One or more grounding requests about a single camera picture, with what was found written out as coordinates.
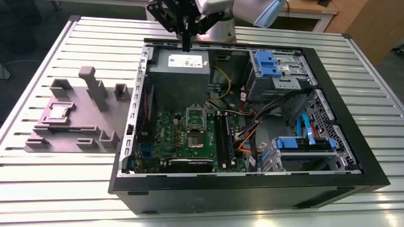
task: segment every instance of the yellow cable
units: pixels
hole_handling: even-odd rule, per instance
[[[217,98],[209,98],[209,99],[208,99],[209,101],[213,101],[213,100],[221,99],[224,96],[228,95],[229,90],[231,90],[231,88],[232,88],[232,80],[229,79],[229,76],[227,75],[227,73],[225,73],[220,68],[217,68],[217,67],[213,66],[213,65],[211,65],[211,67],[215,68],[215,69],[217,69],[217,71],[223,73],[223,75],[225,76],[227,81],[228,81],[228,87],[227,87],[227,92],[225,92],[225,94],[224,94],[223,96],[217,97]]]

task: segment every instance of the metal table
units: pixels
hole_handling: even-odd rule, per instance
[[[239,43],[315,48],[391,186],[320,208],[136,216],[107,193],[113,154],[27,153],[55,78],[84,86],[83,65],[105,87],[133,85],[143,39],[173,38],[151,21],[69,21],[0,129],[0,223],[52,226],[392,226],[404,223],[404,108],[352,40],[336,34],[237,27]]]

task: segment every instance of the ventilation grille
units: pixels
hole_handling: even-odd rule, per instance
[[[313,97],[313,102],[309,104],[309,106],[304,109],[305,114],[309,116],[309,119],[313,122],[313,125],[316,127],[316,130],[321,137],[328,137],[335,139],[335,141],[339,144],[339,152],[345,152],[345,146],[343,143],[341,138],[336,134],[335,128],[332,125],[327,124],[327,120],[329,120],[324,106],[321,104],[321,100],[317,95]],[[291,130],[295,136],[297,136],[296,132],[296,121],[291,122]]]

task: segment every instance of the blue latch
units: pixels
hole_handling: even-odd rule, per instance
[[[259,166],[261,166],[263,165],[263,161],[265,160],[265,158],[269,156],[269,149],[265,151],[265,153],[264,153],[264,155],[263,155],[263,157],[261,157],[261,159],[260,159],[260,161],[259,161]]]
[[[335,139],[329,139],[328,142],[329,142],[331,149],[335,150],[336,149],[336,141],[335,141]]]
[[[283,72],[277,69],[277,60],[271,52],[256,51],[255,60],[259,65],[263,77],[281,77]]]
[[[277,149],[297,148],[297,141],[295,138],[279,138],[275,140]]]

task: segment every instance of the gray block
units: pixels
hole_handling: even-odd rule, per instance
[[[96,144],[93,138],[77,138],[76,145],[80,149],[96,148],[97,147],[97,144]]]
[[[67,79],[55,79],[49,89],[56,98],[67,98],[67,90],[72,90],[72,87]]]
[[[88,87],[88,94],[95,101],[95,104],[100,110],[104,112],[108,110],[108,105],[105,102],[105,87],[103,82],[97,82],[95,79],[95,68],[89,66],[83,66],[79,71],[79,77],[84,79]]]
[[[96,125],[83,125],[80,129],[84,135],[99,135],[100,129]]]
[[[112,131],[111,137],[108,137],[105,131],[101,130],[100,142],[104,148],[116,148],[119,141],[120,141],[119,135],[116,134],[115,131]]]
[[[31,148],[47,148],[49,146],[49,142],[43,137],[36,137],[29,138],[25,145]]]
[[[125,121],[129,102],[121,102],[116,100],[115,88],[107,87],[107,98],[105,102],[108,105],[108,111],[100,112],[95,104],[95,101],[87,95],[87,87],[72,87],[72,90],[67,90],[68,98],[56,99],[52,97],[49,99],[48,106],[44,109],[41,118],[48,116],[51,107],[59,103],[71,102],[75,106],[71,108],[68,119],[68,124],[43,124],[39,121],[33,128],[33,133],[31,138],[43,137],[48,142],[49,146],[25,146],[24,150],[27,152],[51,152],[51,153],[115,153],[115,148],[105,148],[99,141],[101,130],[105,131],[107,135],[116,134],[117,138],[123,138],[125,130]],[[76,143],[77,138],[91,138],[96,143],[95,148],[81,149]]]
[[[113,89],[113,93],[115,93],[116,100],[120,100],[120,101],[131,100],[128,86],[125,84],[116,84],[115,89]]]

